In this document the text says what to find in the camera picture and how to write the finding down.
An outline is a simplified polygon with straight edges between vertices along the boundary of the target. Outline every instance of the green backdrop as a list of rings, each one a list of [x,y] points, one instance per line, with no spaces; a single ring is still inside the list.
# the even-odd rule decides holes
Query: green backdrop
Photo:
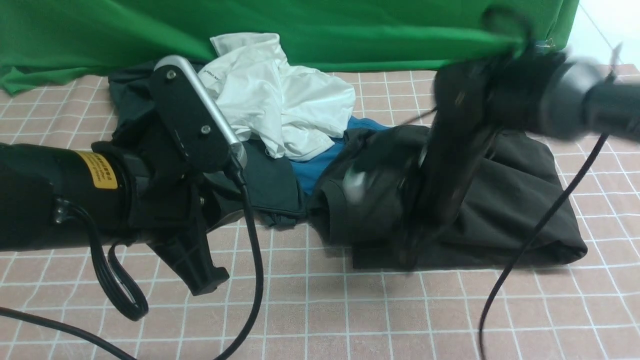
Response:
[[[579,0],[502,0],[566,45]],[[293,65],[323,71],[436,69],[516,41],[481,30],[495,0],[0,1],[0,87],[105,74],[167,54],[213,59],[209,37],[275,32]]]

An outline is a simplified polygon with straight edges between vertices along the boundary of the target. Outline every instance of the white grid line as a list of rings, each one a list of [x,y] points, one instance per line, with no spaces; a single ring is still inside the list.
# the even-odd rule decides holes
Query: white grid line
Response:
[[[234,249],[238,249],[238,239],[240,238],[240,227],[236,226],[236,238],[234,240]],[[227,270],[229,274],[233,274],[234,271],[236,269],[236,257],[234,256],[231,259],[231,267]],[[228,285],[227,285],[227,295],[225,296],[225,315],[223,317],[223,323],[222,323],[222,336],[226,336],[227,335],[227,315],[228,315],[228,309],[229,309],[229,296],[231,296],[231,286],[232,286],[232,279],[229,279],[228,281]],[[221,341],[220,342],[220,353],[222,354],[222,352],[225,350],[225,342]]]
[[[424,285],[424,274],[427,272],[422,272],[418,274],[420,277],[420,286],[422,287],[422,294],[424,294],[424,310],[427,312],[427,329],[429,332],[429,341],[431,342],[431,355],[433,355],[433,359],[437,359],[436,356],[436,344],[433,341],[433,326],[431,324],[431,314],[429,313],[429,296],[427,295],[427,288]]]
[[[148,297],[153,297],[154,296],[154,287],[156,287],[156,279],[158,277],[158,272],[160,271],[160,259],[158,258],[156,261],[156,270],[154,271],[154,277],[153,280],[151,280],[151,287],[149,288],[149,295]],[[143,331],[145,330],[145,320],[147,320],[147,317],[142,318],[142,320],[140,320],[140,331],[138,332],[138,341],[136,342],[136,350],[134,353],[135,357],[138,357],[138,354],[140,352],[140,343],[142,342],[142,334]],[[182,321],[182,332],[184,333],[184,320]],[[180,346],[182,345],[182,343],[178,344],[178,351],[180,350]]]
[[[583,217],[580,215],[577,215],[576,218],[578,219],[584,219],[584,218],[591,218],[591,217]],[[620,240],[640,240],[640,238],[602,238],[602,239],[597,239],[597,240],[590,240],[587,239],[585,240],[585,242],[607,242],[607,241],[620,241]],[[324,250],[324,249],[332,249],[332,250],[336,250],[336,249],[340,249],[340,248],[330,248],[330,247],[310,247],[309,250]],[[273,251],[275,252],[281,252],[281,251],[301,251],[301,250],[305,250],[304,248],[300,248],[300,247],[283,247],[283,248],[277,248],[277,249],[273,249]],[[213,256],[215,255],[220,255],[220,254],[235,254],[236,252],[251,252],[251,249],[239,249],[239,250],[214,250],[211,251],[211,254]],[[27,255],[28,252],[18,252],[17,253],[17,258],[20,259],[42,259],[42,258],[47,258],[48,255]],[[129,253],[127,256],[132,256],[132,257],[148,257],[154,255],[153,252],[132,252]],[[56,254],[55,255],[57,258],[82,258],[84,257],[84,254]],[[5,256],[0,256],[0,259],[12,259],[13,258],[13,253],[11,253],[11,255],[5,255]],[[619,267],[619,266],[634,266],[634,265],[640,265],[640,261],[638,263],[627,263],[627,264],[611,264],[608,265],[609,267]],[[602,265],[576,265],[576,267],[580,268],[580,267],[586,267],[586,268],[592,268],[593,266],[600,266],[602,267]],[[544,267],[538,267],[537,269],[547,269],[547,268],[560,268],[561,266],[544,266]],[[482,271],[491,271],[491,270],[496,270],[496,269],[491,269],[491,268],[482,268],[482,269],[460,269],[459,271],[462,272],[482,272]],[[430,270],[430,271],[434,271],[434,272],[447,272],[449,270]],[[348,275],[362,275],[362,274],[374,274],[374,275],[378,275],[380,272],[358,272],[357,274],[354,273],[347,273]],[[399,274],[399,273],[403,273],[400,271],[394,272],[394,271],[387,271],[387,273],[390,274]],[[282,274],[282,275],[274,275],[273,277],[281,277],[281,276],[293,276],[293,275],[298,275],[299,274],[292,274],[292,275],[287,275],[287,274]],[[316,275],[335,275],[335,273],[312,273],[310,274],[312,276],[316,276]],[[8,282],[6,284],[32,284],[32,282],[17,282],[17,283],[12,283],[12,282]]]
[[[305,256],[305,360],[309,358],[309,224],[305,224],[305,241],[307,253]]]
[[[344,289],[344,317],[346,320],[345,336],[347,341],[347,360],[351,360],[351,331],[349,330],[349,288],[347,286],[347,254],[346,249],[342,250],[342,276],[343,289]]]
[[[584,158],[585,159],[587,158],[587,153],[586,152],[584,153]],[[600,180],[597,177],[596,177],[596,183],[598,184],[598,187],[600,188],[600,191],[602,191],[604,193],[604,188],[602,187],[602,184],[600,184]],[[611,204],[611,201],[609,200],[609,198],[605,196],[605,199],[607,200],[607,205],[609,206],[611,211],[614,214],[616,214],[616,210],[614,209],[614,206]],[[616,218],[616,220],[618,222],[618,225],[620,225],[620,228],[622,229],[623,233],[628,238],[629,237],[629,233],[627,232],[627,229],[625,228],[624,224],[622,224],[622,221],[620,221],[620,218],[618,216],[615,216],[615,218]],[[587,227],[587,229],[589,229],[589,224],[585,223],[585,226]],[[593,233],[591,233],[590,230],[589,230],[589,234],[593,238]],[[605,258],[603,257],[602,252],[600,251],[600,247],[598,246],[598,242],[596,241],[596,242],[594,242],[594,244],[595,244],[596,250],[598,251],[598,253],[600,255],[600,258],[602,259],[602,263],[606,264],[607,262],[606,262]],[[616,292],[618,293],[617,295],[619,296],[620,301],[622,301],[622,305],[624,306],[625,311],[629,315],[629,318],[632,319],[632,321],[633,321],[634,315],[631,313],[631,310],[629,310],[629,307],[627,305],[627,302],[625,301],[624,296],[622,296],[622,294],[620,293],[620,289],[618,288],[618,285],[616,284],[615,278],[611,274],[611,271],[609,270],[608,266],[605,267],[605,269],[607,270],[607,274],[609,275],[609,278],[611,279],[611,282],[613,283],[613,286],[616,289]],[[636,332],[640,336],[640,328],[637,326],[637,324],[636,324],[635,328],[636,328]]]
[[[269,241],[269,270],[265,274],[266,282],[267,282],[267,290],[265,291],[265,302],[262,303],[262,307],[264,308],[264,329],[262,330],[262,334],[264,338],[262,340],[262,360],[265,360],[267,354],[267,337],[268,337],[268,323],[269,323],[269,303],[271,296],[271,269],[273,264],[273,231],[270,232],[271,239]]]
[[[362,75],[358,74],[358,86],[360,87],[360,96],[356,97],[356,101],[360,98],[360,111],[364,114],[364,96],[362,93]]]
[[[494,272],[495,274],[495,280],[498,281],[498,277],[499,277],[499,273],[498,271]],[[505,293],[504,288],[500,289],[499,293]],[[515,344],[516,347],[516,352],[518,353],[518,359],[519,360],[523,360],[522,357],[522,351],[520,350],[520,343],[518,342],[518,336],[516,336],[516,332],[515,332],[515,326],[513,325],[513,319],[511,317],[511,310],[509,310],[509,303],[507,301],[507,299],[511,299],[511,297],[507,297],[507,296],[503,296],[502,297],[502,302],[504,303],[504,309],[505,312],[507,314],[507,320],[509,320],[509,326],[511,327],[511,335],[513,337],[513,343]]]
[[[469,299],[467,297],[467,291],[465,290],[465,284],[462,282],[462,275],[460,275],[459,271],[456,271],[456,275],[458,276],[458,282],[460,283],[460,289],[462,290],[462,299],[465,302],[465,312],[467,313],[467,323],[469,326],[469,330],[473,331],[474,323],[471,321],[471,310],[469,309]],[[480,358],[480,353],[478,352],[478,344],[475,336],[472,336],[474,343],[474,353],[476,354],[476,359]]]
[[[109,115],[105,114],[105,115],[83,115],[83,116],[80,116],[80,115],[73,115],[73,114],[61,114],[61,115],[57,115],[55,117],[30,117],[30,118],[28,118],[26,120],[51,120],[51,119],[55,120],[55,119],[60,118],[60,117],[75,117],[75,118],[78,118],[80,120],[83,120],[83,119],[104,119],[106,117],[109,117]],[[5,117],[3,119],[4,120],[22,120],[23,118],[21,118],[21,117]],[[69,133],[70,131],[68,131],[68,130],[56,130],[55,132]],[[45,133],[38,133],[38,134],[33,134],[33,133],[22,134],[22,133],[19,133],[19,134],[20,135],[48,135],[48,134],[45,134]]]
[[[20,126],[20,130],[18,130],[18,134],[22,131],[22,129],[24,128],[24,124],[27,123],[27,120],[29,119],[29,117],[31,116],[31,114],[33,113],[33,110],[35,110],[35,108],[38,106],[38,103],[40,101],[40,99],[42,98],[42,95],[44,94],[44,91],[42,91],[42,93],[40,93],[40,95],[38,96],[38,99],[36,100],[36,102],[33,104],[33,107],[31,108],[31,110],[29,111],[29,114],[27,115],[26,119],[22,122],[22,125]],[[16,134],[13,137],[13,140],[11,141],[11,143],[15,142],[15,139],[18,137],[18,135]],[[38,282],[42,282],[42,280],[44,279],[44,275],[45,275],[45,270],[47,270],[47,267],[49,266],[49,263],[51,262],[51,257],[49,256],[49,258],[47,259],[45,266],[42,268],[42,273],[40,274],[40,280]],[[29,304],[29,302],[31,301],[31,299],[33,299],[33,297],[38,293],[38,289],[40,289],[40,285],[36,285],[35,289],[33,290],[33,293],[31,294],[31,296],[27,299],[27,301],[25,301],[25,305]],[[14,341],[16,341],[18,339],[18,334],[20,333],[20,329],[22,328],[22,324],[23,322],[18,323],[18,327],[15,330],[15,336],[13,338]],[[7,357],[11,357],[11,353],[13,352],[13,344],[9,347],[9,351],[7,351]]]
[[[68,99],[69,95],[73,92],[73,87],[74,87],[74,85],[76,84],[76,82],[77,82],[77,80],[73,81],[73,83],[72,83],[72,88],[71,88],[71,89],[69,89],[69,91],[68,91],[68,93],[67,93],[67,96],[65,97],[65,102],[67,101],[67,99]],[[62,107],[63,107],[63,106],[61,105],[61,106],[60,106],[60,108],[58,109],[58,112],[56,113],[56,116],[58,116],[58,114],[59,114],[59,113],[60,113],[60,111],[62,110]],[[52,127],[52,126],[53,126],[53,121],[51,121],[51,123],[49,124],[49,128],[47,129],[47,133],[51,130],[51,127]],[[41,139],[41,141],[40,141],[40,145],[42,145],[42,143],[44,142],[44,140],[45,140],[45,137],[43,136],[43,137],[42,137],[42,139]],[[84,273],[84,269],[85,269],[85,267],[87,266],[87,263],[88,263],[88,260],[89,260],[90,254],[91,254],[90,250],[89,250],[89,249],[87,249],[87,250],[86,250],[86,252],[85,252],[85,254],[83,255],[83,256],[84,256],[84,260],[83,260],[83,264],[82,264],[82,266],[80,266],[80,272],[79,272],[79,274],[78,274],[78,276],[77,276],[76,283],[75,283],[75,285],[74,285],[73,290],[71,291],[71,294],[69,295],[69,298],[68,298],[67,300],[65,300],[65,303],[64,303],[64,305],[63,305],[63,309],[62,309],[62,317],[61,317],[61,319],[60,319],[60,321],[61,321],[61,322],[64,322],[64,321],[65,321],[65,308],[67,307],[67,304],[68,304],[69,300],[71,300],[71,298],[73,298],[74,294],[76,293],[77,287],[78,287],[78,285],[80,284],[80,279],[82,278],[82,274]],[[60,338],[60,335],[61,335],[61,333],[60,333],[60,331],[58,331],[58,332],[56,333],[56,341]],[[54,352],[55,352],[55,349],[56,349],[56,344],[54,343],[54,345],[51,347],[51,352],[49,353],[49,360],[51,360],[51,357],[53,356],[53,354],[54,354]]]
[[[384,73],[385,76],[385,88],[387,89],[387,103],[389,104],[389,111],[391,112],[391,124],[394,126],[396,124],[396,121],[394,120],[394,108],[393,106],[391,106],[391,93],[389,92],[389,83],[387,82],[387,73]]]
[[[9,99],[9,103],[8,103],[8,104],[7,104],[7,106],[4,108],[4,110],[0,113],[0,119],[3,119],[3,118],[4,118],[4,113],[6,113],[7,109],[9,108],[9,105],[11,105],[11,104],[12,104],[13,99],[14,99],[13,97],[12,97],[11,99]],[[25,123],[25,122],[26,122],[26,120],[24,120],[24,122],[23,122],[23,123],[22,123],[22,125],[20,126],[20,128],[21,128],[21,129],[22,129],[22,126],[24,126],[24,123]],[[7,265],[7,267],[6,267],[6,270],[4,271],[4,275],[2,276],[2,279],[1,279],[1,281],[0,281],[0,284],[4,284],[4,280],[6,279],[7,275],[9,274],[9,271],[11,270],[11,266],[13,265],[13,262],[14,262],[14,260],[15,260],[15,258],[16,258],[16,255],[17,255],[17,253],[13,253],[13,254],[11,255],[10,260],[9,260],[9,263],[8,263],[8,265]],[[15,330],[15,336],[14,336],[14,338],[13,338],[13,341],[14,341],[14,342],[15,342],[15,340],[16,340],[16,339],[17,339],[17,337],[18,337],[18,331],[19,331],[19,330],[20,330],[20,327],[18,326],[18,327],[16,328],[16,330]],[[9,351],[7,352],[7,355],[6,355],[6,358],[7,358],[7,359],[9,358],[9,356],[10,356],[10,354],[11,354],[11,351],[13,351],[13,344],[9,344],[9,346],[10,346],[10,348],[9,348]]]
[[[569,185],[569,180],[567,180],[567,178],[565,176],[559,176],[559,178],[562,181],[563,187],[566,188]],[[576,208],[576,211],[578,212],[578,214],[582,214],[579,207],[576,206],[575,208]],[[591,230],[589,229],[589,227],[588,226],[586,226],[586,227],[587,227],[587,232],[589,233],[589,236],[591,238],[594,238],[593,234],[591,234]],[[580,289],[580,286],[578,285],[578,282],[575,279],[575,275],[573,273],[573,268],[571,266],[569,266],[568,268],[569,268],[569,272],[571,273],[571,277],[573,279],[573,284],[575,285],[575,288],[578,289],[578,292],[580,293],[580,299],[582,301],[582,306],[584,306],[584,310],[585,310],[585,312],[587,314],[587,318],[589,319],[589,324],[591,324],[591,326],[595,328],[595,324],[594,324],[593,318],[591,316],[591,311],[589,310],[589,308],[587,306],[587,301],[586,301],[586,298],[584,296],[585,294],[582,292],[582,289]],[[550,318],[549,320],[551,321],[551,325],[553,326],[554,325],[553,319]],[[607,352],[605,351],[604,345],[602,344],[602,340],[600,339],[600,335],[598,334],[597,331],[595,331],[595,329],[593,330],[593,333],[594,333],[594,335],[596,337],[596,340],[598,342],[598,346],[600,347],[600,350],[602,351],[602,354],[604,354],[604,356],[607,356]]]
[[[583,294],[582,296],[584,296],[585,298],[597,298],[597,297],[610,297],[612,295],[618,295],[616,294],[610,294],[610,293],[594,293],[594,294]],[[630,292],[630,293],[622,293],[621,295],[624,296],[635,296],[635,295],[640,295],[640,291],[635,291],[635,292]],[[581,295],[579,293],[576,294],[557,294],[557,295],[507,295],[507,296],[496,296],[496,299],[538,299],[538,300],[545,300],[545,299],[562,299],[562,298],[572,298],[572,297],[580,297]],[[486,296],[466,296],[466,297],[429,297],[428,300],[463,300],[463,299],[467,299],[467,300],[485,300]],[[409,301],[409,300],[424,300],[424,297],[390,297],[388,298],[388,301]],[[369,299],[369,298],[362,298],[362,299],[349,299],[350,302],[355,303],[355,302],[379,302],[381,301],[381,299]],[[309,300],[309,304],[322,304],[325,302],[344,302],[344,299],[324,299],[324,300]],[[230,306],[246,306],[246,305],[251,305],[253,304],[253,301],[233,301],[233,302],[205,302],[205,303],[199,303],[199,304],[189,304],[189,307],[216,307],[216,306],[220,306],[223,307],[224,305],[230,305]],[[290,301],[265,301],[264,304],[269,304],[269,305],[274,305],[274,304],[285,304],[285,305],[304,305],[305,301],[294,301],[294,300],[290,300]],[[184,305],[182,303],[180,304],[155,304],[155,305],[149,305],[150,309],[182,309]],[[51,306],[51,307],[22,307],[23,310],[25,311],[52,311],[52,310],[62,310],[63,307],[62,306]],[[115,309],[115,307],[110,306],[110,305],[103,305],[103,306],[98,306],[98,305],[85,305],[85,306],[67,306],[64,307],[64,309],[66,310],[84,310],[84,309]]]
[[[562,179],[564,180],[564,182],[566,184],[568,184],[568,181],[566,180],[566,178],[562,177]],[[577,206],[576,206],[576,210],[578,212],[581,211],[580,208],[577,207]],[[593,238],[593,234],[591,233],[591,229],[589,228],[589,226],[586,223],[585,223],[585,227],[586,227],[586,230],[589,233],[590,237]],[[598,255],[600,256],[600,259],[602,260],[602,263],[605,263],[604,257],[602,256],[602,253],[600,252],[600,249],[598,248],[597,244],[595,244],[595,249],[598,252]],[[611,282],[614,283],[613,276],[609,272],[609,269],[607,269],[607,273],[609,275],[609,278],[610,278]],[[591,324],[592,328],[594,329],[593,332],[595,333],[595,336],[596,336],[596,339],[597,339],[598,344],[600,346],[600,349],[602,350],[602,353],[604,354],[604,356],[608,358],[607,351],[604,349],[604,346],[602,345],[602,340],[600,339],[600,335],[599,335],[598,331],[596,330],[595,324],[593,323],[593,318],[591,317],[591,311],[589,310],[589,308],[587,306],[587,302],[586,302],[586,299],[585,299],[585,294],[582,294],[582,290],[580,289],[580,286],[578,286],[577,281],[575,280],[575,278],[573,278],[573,282],[576,285],[576,288],[578,289],[580,294],[582,295],[582,304],[584,305],[584,310],[587,313],[587,316],[589,318],[589,323]]]
[[[540,284],[540,280],[538,279],[538,274],[536,272],[533,273],[533,277],[536,280],[536,285],[538,285],[538,289],[540,290],[540,292],[544,293],[545,290],[543,290],[542,285]],[[545,305],[545,312],[547,314],[547,319],[549,320],[549,324],[551,325],[551,331],[553,332],[554,339],[556,340],[556,344],[558,345],[558,350],[560,350],[560,356],[563,358],[563,360],[566,360],[566,356],[564,356],[562,343],[560,342],[560,337],[558,337],[556,328],[553,326],[553,320],[551,320],[551,314],[549,313],[549,305],[547,304],[547,300],[543,298],[542,303]]]
[[[604,269],[604,268],[635,268],[637,266],[639,266],[640,263],[632,263],[632,264],[619,264],[619,265],[590,265],[590,266],[573,266],[573,269]],[[537,271],[544,271],[544,270],[558,270],[558,269],[562,269],[565,267],[545,267],[545,268],[536,268]],[[482,269],[482,270],[459,270],[460,272],[475,272],[475,273],[481,273],[481,272],[494,272],[495,269],[492,268],[487,268],[487,269]],[[437,273],[445,273],[447,272],[447,270],[430,270],[429,272],[437,274]],[[384,272],[385,275],[394,275],[394,274],[404,274],[403,272]],[[360,275],[380,275],[380,272],[362,272],[362,273],[336,273],[336,272],[332,272],[332,273],[323,273],[323,274],[309,274],[310,277],[323,277],[323,276],[327,276],[327,277],[335,277],[335,276],[345,276],[345,277],[349,277],[349,276],[360,276]],[[283,278],[283,277],[303,277],[305,276],[305,274],[282,274],[282,275],[273,275],[271,276],[272,278]],[[233,279],[254,279],[255,276],[253,275],[239,275],[239,276],[234,276]],[[144,283],[149,283],[152,282],[152,279],[140,279],[140,280],[136,280],[137,283],[139,284],[144,284]],[[156,279],[156,282],[177,282],[179,281],[178,279]],[[10,282],[10,283],[6,283],[3,285],[0,285],[0,288],[9,288],[9,287],[19,287],[19,286],[34,286],[34,285],[40,285],[40,284],[46,284],[46,285],[73,285],[76,282],[74,281],[47,281],[47,282],[38,282],[38,281],[34,281],[34,282]],[[98,284],[97,281],[93,281],[93,280],[82,280],[79,281],[78,284]],[[622,293],[623,295],[633,295],[635,294],[635,292],[633,293]],[[544,295],[546,297],[558,297],[558,296],[564,296],[563,294],[553,294],[553,295]],[[585,296],[598,296],[598,294],[585,294]],[[448,299],[451,297],[433,297],[438,298],[438,299]],[[472,295],[467,296],[468,299],[475,299],[475,298],[479,298],[479,297],[474,297]]]
[[[516,332],[527,332],[527,331],[551,331],[553,329],[556,330],[586,330],[586,329],[634,329],[634,325],[596,325],[595,327],[588,325],[576,325],[576,326],[555,326],[555,327],[519,327],[515,329]],[[498,332],[498,333],[511,333],[513,329],[508,328],[496,328],[496,329],[486,329],[485,332]],[[455,330],[433,330],[431,331],[433,334],[477,334],[476,329],[455,329]],[[427,330],[414,330],[414,331],[391,331],[391,335],[426,335],[430,332]],[[352,332],[352,336],[363,336],[363,335],[382,335],[386,336],[387,331],[360,331],[360,332]],[[304,334],[282,334],[282,335],[249,335],[248,339],[286,339],[286,338],[304,338],[306,335]],[[309,337],[321,337],[321,336],[344,336],[343,332],[318,332],[312,333],[308,335]],[[227,336],[222,338],[221,336],[202,336],[199,338],[196,337],[188,337],[184,338],[185,341],[193,341],[193,340],[233,340],[235,336]],[[136,339],[110,339],[107,338],[109,342],[113,343],[136,343],[138,340]],[[152,343],[152,342],[161,342],[161,341],[179,341],[178,338],[149,338],[144,339],[144,343]],[[53,340],[38,340],[38,341],[16,341],[15,344],[53,344]],[[65,340],[61,341],[60,344],[73,344],[73,343],[85,343],[83,340]],[[10,345],[11,341],[0,341],[0,345]]]
[[[389,320],[389,300],[387,298],[387,284],[385,282],[385,275],[380,274],[380,281],[382,282],[382,292],[384,293],[385,301],[385,321],[387,322],[387,340],[389,343],[389,356],[391,360],[394,360],[394,347],[391,341],[391,321]]]
[[[98,336],[100,336],[102,334],[102,330],[104,329],[104,320],[107,317],[107,307],[106,304],[109,302],[108,299],[105,299],[103,304],[104,304],[104,309],[102,310],[102,316],[100,317],[100,326],[98,327]],[[98,351],[98,347],[97,346],[93,346],[93,352],[91,354],[91,359],[95,359],[95,353]]]
[[[631,152],[631,154],[640,154],[640,152]],[[618,166],[620,166],[621,169],[624,169],[624,167],[622,166],[622,162],[620,161],[620,158],[618,157],[618,153],[613,152],[613,157],[616,158],[616,162],[618,163]],[[636,190],[636,188],[635,188],[635,186],[633,184],[633,181],[631,181],[631,179],[629,179],[629,176],[627,175],[626,172],[623,172],[623,175],[625,176],[625,179],[627,180],[627,182],[631,186],[631,189],[633,189],[633,193],[640,200],[640,194],[638,194],[638,191]],[[600,184],[600,180],[596,178],[596,182],[598,183],[598,186],[600,187],[600,189],[604,193],[604,189],[602,188],[602,185]],[[607,199],[607,202],[609,203],[609,206],[611,207],[611,210],[615,212],[616,210],[613,208],[612,204],[608,201],[608,199]],[[638,249],[634,245],[634,242],[632,242],[632,241],[629,241],[629,242],[630,242],[631,247],[633,248],[633,250],[636,252],[636,255],[638,256],[638,258],[640,258],[640,252],[638,251]]]

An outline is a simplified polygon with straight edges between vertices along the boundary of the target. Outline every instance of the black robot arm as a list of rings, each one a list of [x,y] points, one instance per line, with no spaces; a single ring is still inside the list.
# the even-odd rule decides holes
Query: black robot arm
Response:
[[[640,142],[640,85],[614,80],[589,62],[534,49],[440,69],[429,138],[422,154],[410,154],[416,160],[402,186],[405,231],[391,244],[399,265],[413,268],[418,247],[453,224],[500,132],[566,141],[598,133]],[[353,165],[344,180],[348,199],[362,198],[374,184],[367,178],[385,171],[379,165]]]
[[[242,143],[193,67],[167,56],[150,77],[154,115],[120,128],[90,151],[0,143],[0,250],[89,247],[99,284],[128,319],[148,312],[145,294],[118,263],[117,245],[147,244],[197,296],[229,278],[211,258],[207,233],[246,218],[255,294],[247,321],[216,359],[228,359],[253,327],[264,293],[260,245],[243,169]],[[243,211],[223,216],[208,175],[223,172],[239,190]],[[108,256],[103,246],[110,245]],[[108,342],[54,320],[0,307],[0,316],[68,332],[122,360]]]

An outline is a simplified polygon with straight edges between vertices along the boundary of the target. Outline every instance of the warning sticker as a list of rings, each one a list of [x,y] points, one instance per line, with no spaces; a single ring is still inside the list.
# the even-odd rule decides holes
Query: warning sticker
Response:
[[[107,159],[100,154],[88,151],[76,151],[84,160],[86,166],[91,172],[93,185],[98,189],[117,189],[118,181],[116,180],[113,168],[107,162]]]

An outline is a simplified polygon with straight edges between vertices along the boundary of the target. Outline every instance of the black cable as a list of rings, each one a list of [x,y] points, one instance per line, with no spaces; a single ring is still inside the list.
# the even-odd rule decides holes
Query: black cable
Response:
[[[547,210],[544,216],[542,216],[542,219],[540,219],[538,224],[534,227],[533,232],[531,233],[529,239],[527,239],[527,241],[525,241],[522,247],[520,247],[518,254],[513,257],[513,259],[507,264],[507,266],[504,267],[502,274],[500,274],[500,277],[495,282],[495,285],[493,285],[493,289],[491,290],[491,293],[489,294],[489,296],[486,299],[486,302],[484,303],[484,309],[482,310],[482,314],[480,315],[480,325],[478,326],[478,345],[480,348],[481,360],[486,360],[486,355],[484,352],[484,342],[483,342],[484,341],[484,336],[483,336],[484,322],[486,321],[487,314],[489,313],[489,309],[491,308],[491,305],[493,304],[493,301],[495,300],[495,297],[498,294],[498,291],[500,290],[500,288],[504,284],[504,281],[507,279],[507,276],[509,276],[509,274],[513,270],[514,266],[518,263],[520,258],[529,249],[529,247],[536,241],[542,228],[547,224],[547,222],[549,222],[551,217],[555,215],[556,211],[558,211],[560,206],[562,206],[562,204],[569,198],[569,195],[571,195],[571,193],[575,190],[575,188],[578,187],[578,184],[580,183],[582,178],[587,174],[587,171],[589,171],[589,169],[593,165],[593,162],[598,157],[600,150],[602,150],[604,143],[607,141],[607,137],[609,137],[609,135],[602,135],[598,139],[595,146],[593,147],[593,150],[591,150],[591,154],[589,154],[589,156],[587,157],[587,160],[585,160],[584,164],[582,165],[578,173],[575,175],[573,180],[571,180],[571,183],[566,187],[566,189],[562,192],[562,194],[556,199],[553,205],[551,205],[551,207],[549,208],[549,210]]]
[[[427,117],[427,116],[433,114],[436,111],[438,111],[438,106],[434,106],[431,110],[427,110],[424,113],[421,113],[420,115],[417,115],[417,116],[414,116],[414,117],[412,117],[412,118],[410,118],[408,120],[405,120],[404,122],[398,124],[398,126],[411,124],[413,122],[416,122],[416,121],[422,119],[423,117]]]
[[[249,232],[249,242],[251,243],[251,253],[253,255],[253,265],[255,266],[255,295],[253,296],[253,305],[249,312],[249,317],[246,320],[240,333],[233,340],[231,345],[225,349],[215,360],[227,360],[239,347],[242,345],[246,337],[251,332],[256,319],[258,319],[258,313],[260,312],[260,305],[262,304],[262,295],[264,293],[264,269],[262,266],[262,253],[260,252],[260,243],[258,242],[258,232],[255,229],[255,216],[253,214],[253,206],[251,205],[251,199],[249,198],[249,191],[246,188],[246,181],[242,174],[242,166],[238,160],[232,157],[232,166],[228,167],[225,171],[225,175],[233,180],[234,184],[240,189],[242,195],[242,202],[244,207],[244,219],[246,220],[246,227]]]
[[[121,314],[131,321],[138,321],[145,317],[149,312],[147,298],[138,284],[136,284],[136,281],[131,278],[118,262],[115,254],[115,248],[118,243],[115,243],[109,249],[109,262],[107,263],[98,230],[91,215],[78,205],[70,202],[66,204],[68,206],[68,219],[79,220],[88,232],[93,269],[98,278],[98,283],[100,283],[107,298]]]
[[[28,322],[28,323],[32,323],[34,325],[44,326],[44,327],[48,327],[48,328],[53,329],[53,330],[66,332],[69,335],[73,335],[73,336],[76,336],[78,338],[81,338],[82,340],[89,341],[90,343],[92,343],[92,344],[98,346],[99,348],[102,348],[102,349],[106,350],[110,354],[114,355],[119,360],[136,360],[135,357],[127,354],[123,350],[120,350],[114,344],[112,344],[112,343],[110,343],[110,342],[108,342],[108,341],[106,341],[106,340],[104,340],[104,339],[102,339],[102,338],[100,338],[100,337],[98,337],[96,335],[93,335],[90,332],[87,332],[87,331],[84,331],[84,330],[82,330],[80,328],[77,328],[75,326],[67,325],[65,323],[57,322],[55,320],[43,318],[43,317],[40,317],[40,316],[37,316],[37,315],[23,313],[21,311],[7,309],[6,307],[0,307],[0,316],[5,316],[7,318],[12,318],[12,319],[15,319],[15,320],[18,320],[18,321]]]

